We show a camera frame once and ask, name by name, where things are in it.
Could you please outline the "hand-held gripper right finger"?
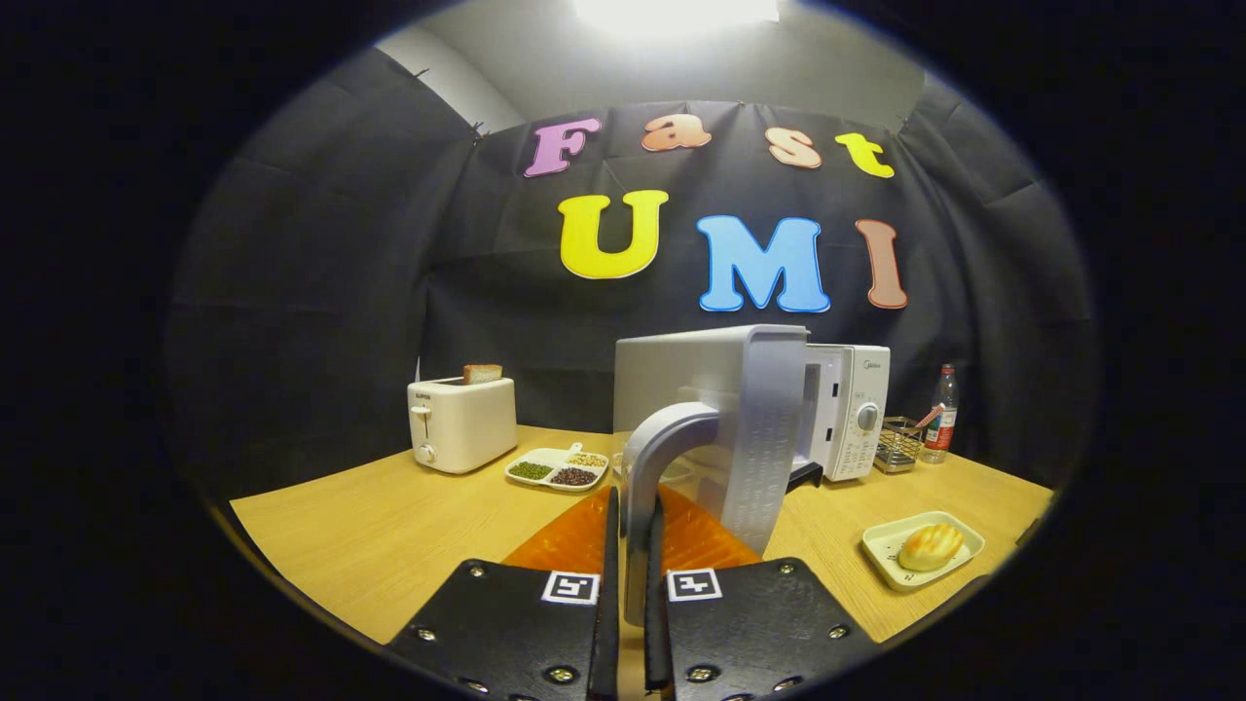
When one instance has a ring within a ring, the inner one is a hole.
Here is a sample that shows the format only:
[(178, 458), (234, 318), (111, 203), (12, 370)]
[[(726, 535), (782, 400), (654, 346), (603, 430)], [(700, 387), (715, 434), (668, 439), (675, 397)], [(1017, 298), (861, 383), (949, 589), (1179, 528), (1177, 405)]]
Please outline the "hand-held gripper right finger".
[(802, 560), (764, 560), (660, 488), (645, 569), (645, 689), (663, 700), (787, 700), (881, 651)]

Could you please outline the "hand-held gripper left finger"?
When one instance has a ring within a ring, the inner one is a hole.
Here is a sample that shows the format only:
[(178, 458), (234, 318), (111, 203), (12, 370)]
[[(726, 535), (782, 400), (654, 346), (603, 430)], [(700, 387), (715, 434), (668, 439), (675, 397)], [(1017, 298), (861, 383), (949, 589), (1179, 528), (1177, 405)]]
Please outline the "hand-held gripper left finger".
[(616, 700), (618, 501), (611, 488), (574, 506), (588, 569), (464, 560), (388, 652), (472, 700)]

